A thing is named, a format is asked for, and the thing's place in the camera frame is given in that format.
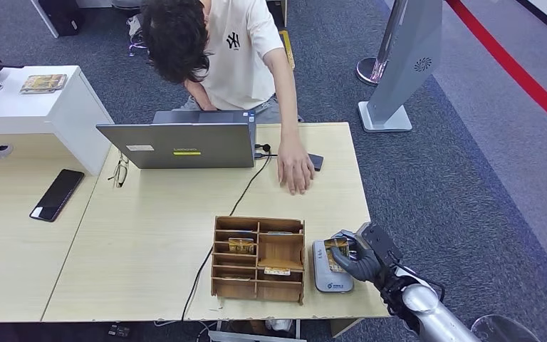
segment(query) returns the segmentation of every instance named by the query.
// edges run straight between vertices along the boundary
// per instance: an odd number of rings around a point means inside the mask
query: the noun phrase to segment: robotic arm
[[[389,314],[401,318],[424,342],[480,342],[442,303],[431,286],[400,263],[400,250],[371,223],[356,232],[341,231],[350,242],[346,257],[331,247],[336,263],[359,281],[370,281],[380,291]]]

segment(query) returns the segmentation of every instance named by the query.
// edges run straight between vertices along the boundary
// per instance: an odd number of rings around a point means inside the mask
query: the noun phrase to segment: red line
[[[509,75],[547,112],[547,91],[498,43],[460,0],[446,0],[467,28]]]

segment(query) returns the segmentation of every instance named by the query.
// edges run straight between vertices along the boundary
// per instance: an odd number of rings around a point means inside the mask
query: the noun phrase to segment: wooden organizer box
[[[217,217],[211,295],[297,301],[302,305],[305,274],[304,227],[304,223],[296,219]],[[255,241],[254,253],[230,252],[230,237],[252,238]],[[265,274],[266,267],[290,269],[291,273],[288,276]]]

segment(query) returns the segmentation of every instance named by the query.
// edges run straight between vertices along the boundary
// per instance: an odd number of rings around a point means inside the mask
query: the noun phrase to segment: man's hand
[[[282,138],[278,149],[278,181],[286,183],[291,194],[302,194],[309,188],[316,170],[301,140]]]
[[[215,107],[212,103],[207,103],[206,105],[198,104],[202,110],[217,110],[217,107]]]

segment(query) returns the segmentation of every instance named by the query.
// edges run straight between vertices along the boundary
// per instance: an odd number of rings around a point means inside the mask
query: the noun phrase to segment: smartphone
[[[311,162],[313,163],[313,168],[316,171],[322,170],[324,157],[322,157],[321,155],[312,155],[311,153],[309,153],[309,159],[311,159]]]
[[[30,217],[47,222],[55,221],[83,177],[85,174],[79,171],[61,170],[30,213]]]

